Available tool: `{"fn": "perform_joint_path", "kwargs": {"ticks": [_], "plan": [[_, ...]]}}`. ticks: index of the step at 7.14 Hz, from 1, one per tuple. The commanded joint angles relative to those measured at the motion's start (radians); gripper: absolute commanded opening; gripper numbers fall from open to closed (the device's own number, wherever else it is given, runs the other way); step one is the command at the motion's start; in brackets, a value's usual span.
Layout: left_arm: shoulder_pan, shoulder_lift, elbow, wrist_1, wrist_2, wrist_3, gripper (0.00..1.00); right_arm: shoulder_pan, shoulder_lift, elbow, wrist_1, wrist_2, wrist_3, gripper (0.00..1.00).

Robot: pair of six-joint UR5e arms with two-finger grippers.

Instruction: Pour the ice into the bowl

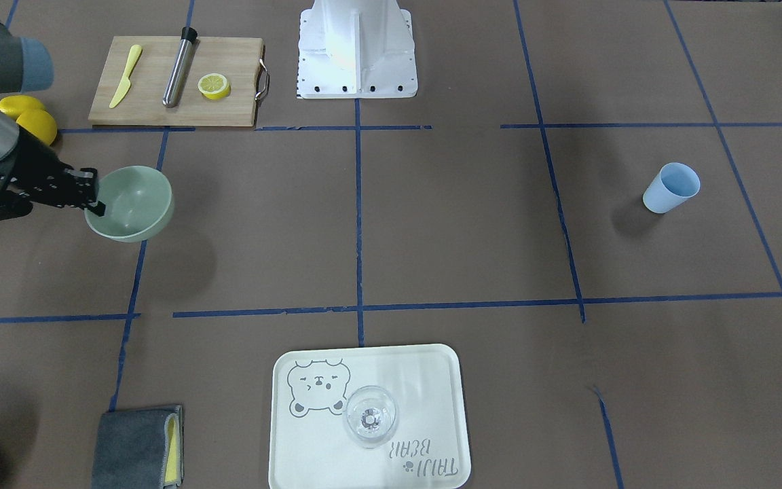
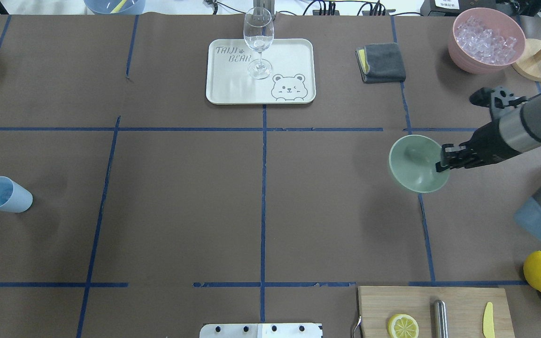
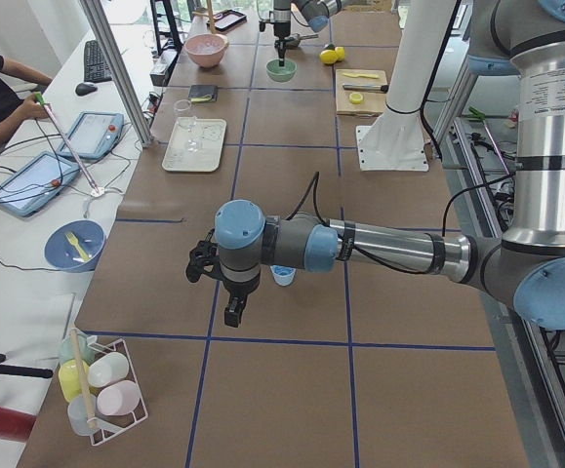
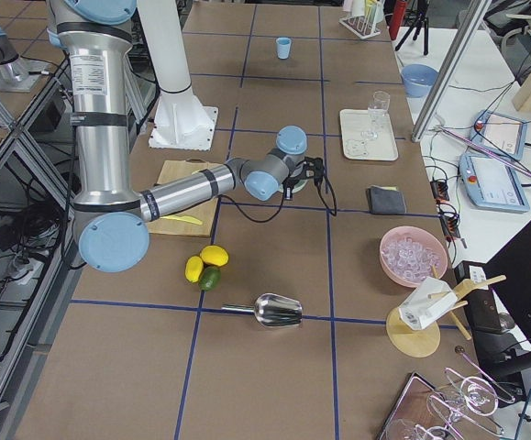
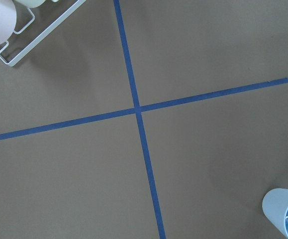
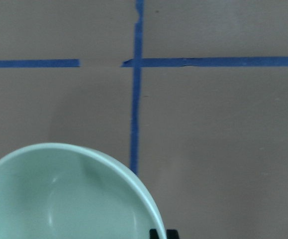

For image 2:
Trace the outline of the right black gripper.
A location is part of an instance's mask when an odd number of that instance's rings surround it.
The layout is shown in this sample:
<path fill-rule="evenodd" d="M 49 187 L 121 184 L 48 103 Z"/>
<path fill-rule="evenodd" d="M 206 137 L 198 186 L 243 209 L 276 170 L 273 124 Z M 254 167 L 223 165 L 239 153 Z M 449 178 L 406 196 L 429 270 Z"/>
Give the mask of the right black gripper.
<path fill-rule="evenodd" d="M 471 169 L 500 163 L 510 158 L 510 146 L 499 128 L 499 122 L 493 121 L 477 129 L 470 140 L 461 143 L 443 144 L 440 162 L 435 164 L 437 172 L 449 169 Z"/>

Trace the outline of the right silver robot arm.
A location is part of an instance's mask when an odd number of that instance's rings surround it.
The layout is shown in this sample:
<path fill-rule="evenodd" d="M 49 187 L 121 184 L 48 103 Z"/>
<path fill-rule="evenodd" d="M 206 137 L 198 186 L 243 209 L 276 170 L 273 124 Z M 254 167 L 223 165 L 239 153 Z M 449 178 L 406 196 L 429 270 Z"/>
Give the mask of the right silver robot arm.
<path fill-rule="evenodd" d="M 436 171 L 511 162 L 541 149 L 541 93 L 528 98 L 504 86 L 485 86 L 470 95 L 469 101 L 489 109 L 490 122 L 463 143 L 443 144 Z M 541 242 L 541 186 L 519 206 L 514 220 Z"/>

